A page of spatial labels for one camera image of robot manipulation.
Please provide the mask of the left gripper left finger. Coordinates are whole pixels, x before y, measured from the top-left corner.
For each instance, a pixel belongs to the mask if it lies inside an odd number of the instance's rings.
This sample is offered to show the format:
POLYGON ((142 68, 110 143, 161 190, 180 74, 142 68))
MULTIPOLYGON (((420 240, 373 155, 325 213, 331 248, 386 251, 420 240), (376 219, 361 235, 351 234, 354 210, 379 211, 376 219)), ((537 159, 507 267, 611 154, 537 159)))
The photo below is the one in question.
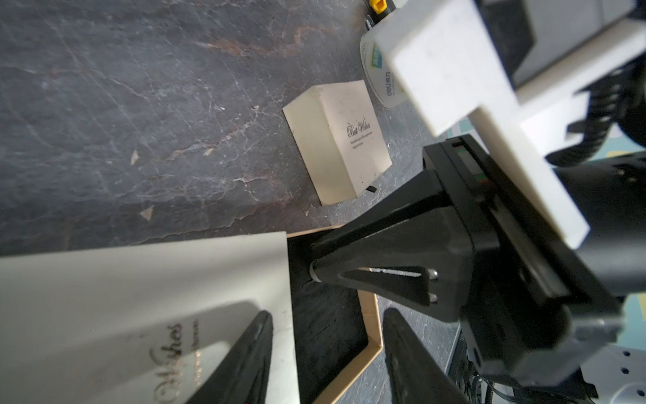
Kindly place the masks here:
POLYGON ((264 404, 273 346, 273 317, 268 311, 260 311, 188 404, 264 404))

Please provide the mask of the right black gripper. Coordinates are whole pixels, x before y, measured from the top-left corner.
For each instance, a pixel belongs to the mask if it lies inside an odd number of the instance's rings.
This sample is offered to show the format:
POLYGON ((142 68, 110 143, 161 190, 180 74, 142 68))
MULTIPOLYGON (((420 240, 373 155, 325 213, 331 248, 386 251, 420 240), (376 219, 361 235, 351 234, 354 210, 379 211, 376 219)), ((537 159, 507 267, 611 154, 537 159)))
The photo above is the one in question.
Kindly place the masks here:
POLYGON ((312 246, 314 280, 460 321, 485 377, 556 386, 623 327, 617 299, 470 136, 312 246))

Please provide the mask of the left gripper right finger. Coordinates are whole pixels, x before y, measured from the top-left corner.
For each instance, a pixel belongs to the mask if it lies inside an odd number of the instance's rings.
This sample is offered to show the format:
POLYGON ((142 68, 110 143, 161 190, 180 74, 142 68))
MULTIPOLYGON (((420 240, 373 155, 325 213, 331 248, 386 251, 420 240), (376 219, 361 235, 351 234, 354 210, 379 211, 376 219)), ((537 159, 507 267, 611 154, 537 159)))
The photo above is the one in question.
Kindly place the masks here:
POLYGON ((397 309, 385 310, 382 328, 393 403, 467 402, 397 309))

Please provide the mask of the cream tan-drawer jewelry box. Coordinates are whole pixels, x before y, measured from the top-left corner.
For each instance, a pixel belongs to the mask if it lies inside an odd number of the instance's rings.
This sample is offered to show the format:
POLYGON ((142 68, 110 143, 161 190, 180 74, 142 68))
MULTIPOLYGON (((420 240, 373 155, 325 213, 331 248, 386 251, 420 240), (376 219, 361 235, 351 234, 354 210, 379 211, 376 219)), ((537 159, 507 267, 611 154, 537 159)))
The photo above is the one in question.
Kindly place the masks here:
POLYGON ((313 232, 4 257, 4 403, 188 403, 260 311, 264 403, 334 403, 381 353, 373 294, 311 281, 313 232))

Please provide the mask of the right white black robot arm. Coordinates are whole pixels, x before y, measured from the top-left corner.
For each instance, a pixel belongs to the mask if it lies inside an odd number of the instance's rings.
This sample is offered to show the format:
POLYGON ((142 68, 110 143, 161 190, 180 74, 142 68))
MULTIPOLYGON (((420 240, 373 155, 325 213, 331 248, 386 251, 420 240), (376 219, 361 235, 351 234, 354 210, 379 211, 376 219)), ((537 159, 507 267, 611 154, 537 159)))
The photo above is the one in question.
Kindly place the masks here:
POLYGON ((439 135, 423 170, 312 245, 312 278, 461 325, 490 380, 562 384, 645 289, 642 1, 368 5, 366 72, 388 69, 439 135))

